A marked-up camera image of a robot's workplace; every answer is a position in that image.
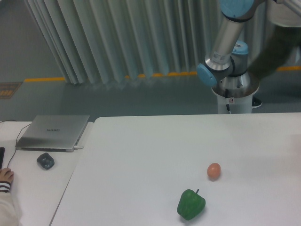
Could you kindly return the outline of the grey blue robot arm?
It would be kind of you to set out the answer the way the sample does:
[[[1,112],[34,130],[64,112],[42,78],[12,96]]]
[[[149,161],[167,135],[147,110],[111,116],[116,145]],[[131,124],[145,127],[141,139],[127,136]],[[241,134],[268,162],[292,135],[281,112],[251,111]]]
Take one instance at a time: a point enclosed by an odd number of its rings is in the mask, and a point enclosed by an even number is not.
[[[197,66],[197,74],[210,87],[234,73],[238,68],[232,57],[234,47],[244,27],[255,14],[261,0],[221,0],[224,16],[214,47],[205,61]],[[301,44],[301,2],[299,0],[268,0],[268,19],[274,32],[267,46],[249,66],[248,71],[258,79],[283,65],[291,51]]]

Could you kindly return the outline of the white sleeved forearm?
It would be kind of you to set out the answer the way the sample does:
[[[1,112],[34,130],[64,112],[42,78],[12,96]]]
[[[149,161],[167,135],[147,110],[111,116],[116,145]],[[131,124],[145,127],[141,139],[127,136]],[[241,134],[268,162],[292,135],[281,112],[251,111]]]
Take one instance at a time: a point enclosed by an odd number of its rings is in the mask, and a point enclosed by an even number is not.
[[[19,220],[10,193],[10,183],[0,182],[0,225],[18,226]]]

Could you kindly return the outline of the person's hand on table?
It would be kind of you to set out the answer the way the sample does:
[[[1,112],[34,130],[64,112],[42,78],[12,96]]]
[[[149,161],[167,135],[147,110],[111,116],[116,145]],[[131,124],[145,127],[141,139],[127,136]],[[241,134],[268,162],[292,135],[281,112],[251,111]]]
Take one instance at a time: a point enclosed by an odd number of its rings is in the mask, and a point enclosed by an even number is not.
[[[14,180],[14,172],[10,168],[0,170],[0,182],[11,184]]]

